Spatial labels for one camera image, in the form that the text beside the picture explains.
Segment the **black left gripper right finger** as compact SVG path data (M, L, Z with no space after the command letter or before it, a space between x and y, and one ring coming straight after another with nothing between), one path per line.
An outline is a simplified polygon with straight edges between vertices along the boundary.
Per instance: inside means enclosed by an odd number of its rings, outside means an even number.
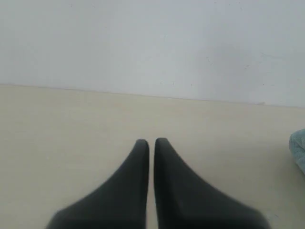
M166 138L154 148L154 195L160 229L269 229L261 212L198 176Z

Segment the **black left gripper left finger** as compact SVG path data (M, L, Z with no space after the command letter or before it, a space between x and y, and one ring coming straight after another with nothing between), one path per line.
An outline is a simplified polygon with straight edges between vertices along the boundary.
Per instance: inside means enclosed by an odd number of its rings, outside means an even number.
M149 145L139 139L122 165L100 187L58 211L49 229L144 229Z

